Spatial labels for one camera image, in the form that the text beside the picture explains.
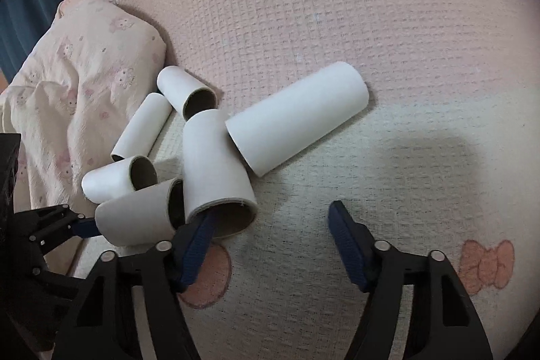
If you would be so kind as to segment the wide white cardboard tube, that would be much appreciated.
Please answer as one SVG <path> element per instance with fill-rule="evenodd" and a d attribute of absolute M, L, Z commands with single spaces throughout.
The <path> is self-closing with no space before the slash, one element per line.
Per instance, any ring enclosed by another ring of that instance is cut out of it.
<path fill-rule="evenodd" d="M 225 121 L 223 111 L 201 111 L 185 123 L 182 139 L 185 219 L 211 215 L 217 239 L 242 232 L 257 213 L 250 178 Z"/>

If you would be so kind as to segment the long white cardboard tube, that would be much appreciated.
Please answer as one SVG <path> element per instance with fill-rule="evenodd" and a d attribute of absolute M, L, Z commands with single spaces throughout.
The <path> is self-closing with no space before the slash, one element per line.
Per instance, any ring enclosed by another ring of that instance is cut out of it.
<path fill-rule="evenodd" d="M 261 177 L 332 132 L 369 103 L 359 71 L 336 62 L 226 121 L 238 151 Z"/>

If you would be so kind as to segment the white tube open end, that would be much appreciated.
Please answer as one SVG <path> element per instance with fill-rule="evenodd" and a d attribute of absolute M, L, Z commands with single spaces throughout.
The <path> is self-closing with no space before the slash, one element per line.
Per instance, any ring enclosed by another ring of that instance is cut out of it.
<path fill-rule="evenodd" d="M 97 205 L 156 184 L 156 168 L 142 155 L 91 170 L 81 180 L 82 192 Z"/>

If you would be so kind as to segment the slim white tube left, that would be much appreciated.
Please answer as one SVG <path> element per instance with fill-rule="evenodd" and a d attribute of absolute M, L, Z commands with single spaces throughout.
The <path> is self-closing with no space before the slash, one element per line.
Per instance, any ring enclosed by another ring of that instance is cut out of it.
<path fill-rule="evenodd" d="M 172 106 L 163 95 L 149 93 L 113 147 L 112 160 L 148 156 L 171 111 Z"/>

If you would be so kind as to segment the pink floral pillow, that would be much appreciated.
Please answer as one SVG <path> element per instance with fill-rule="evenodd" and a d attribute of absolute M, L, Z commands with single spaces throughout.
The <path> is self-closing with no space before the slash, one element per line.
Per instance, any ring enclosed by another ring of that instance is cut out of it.
<path fill-rule="evenodd" d="M 114 4 L 82 1 L 53 22 L 1 94 L 1 130 L 21 136 L 15 212 L 93 216 L 82 177 L 110 163 L 165 55 L 154 26 Z"/>

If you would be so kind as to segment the short white tube top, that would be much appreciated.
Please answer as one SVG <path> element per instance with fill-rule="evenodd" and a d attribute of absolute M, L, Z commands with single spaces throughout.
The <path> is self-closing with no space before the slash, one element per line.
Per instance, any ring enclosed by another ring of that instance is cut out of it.
<path fill-rule="evenodd" d="M 184 120 L 218 105 L 215 92 L 182 67 L 164 67 L 157 75 L 157 89 Z"/>

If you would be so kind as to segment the pink Hello Kitty blanket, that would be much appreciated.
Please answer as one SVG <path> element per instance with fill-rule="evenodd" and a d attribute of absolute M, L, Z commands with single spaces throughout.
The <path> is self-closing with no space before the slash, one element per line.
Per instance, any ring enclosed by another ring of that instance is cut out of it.
<path fill-rule="evenodd" d="M 69 14 L 80 2 L 64 0 Z M 258 212 L 181 299 L 204 359 L 341 359 L 367 297 L 328 228 L 449 258 L 497 359 L 539 310 L 539 0 L 100 0 L 155 26 L 220 99 L 174 116 L 161 173 L 208 198 L 249 177 Z"/>

